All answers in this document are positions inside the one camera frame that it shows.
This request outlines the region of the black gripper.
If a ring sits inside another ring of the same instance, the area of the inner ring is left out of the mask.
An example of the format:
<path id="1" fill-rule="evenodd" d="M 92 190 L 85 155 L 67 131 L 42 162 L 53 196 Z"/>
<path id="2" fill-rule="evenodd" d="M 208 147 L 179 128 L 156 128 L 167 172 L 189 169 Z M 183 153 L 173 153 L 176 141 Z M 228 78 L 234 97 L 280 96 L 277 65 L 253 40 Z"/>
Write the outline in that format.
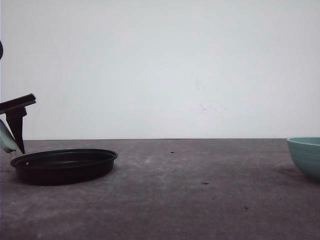
<path id="1" fill-rule="evenodd" d="M 27 115 L 25 107 L 35 103 L 36 97 L 30 93 L 0 104 L 0 113 L 6 113 L 6 121 L 22 154 L 25 153 L 23 142 L 23 117 Z"/>

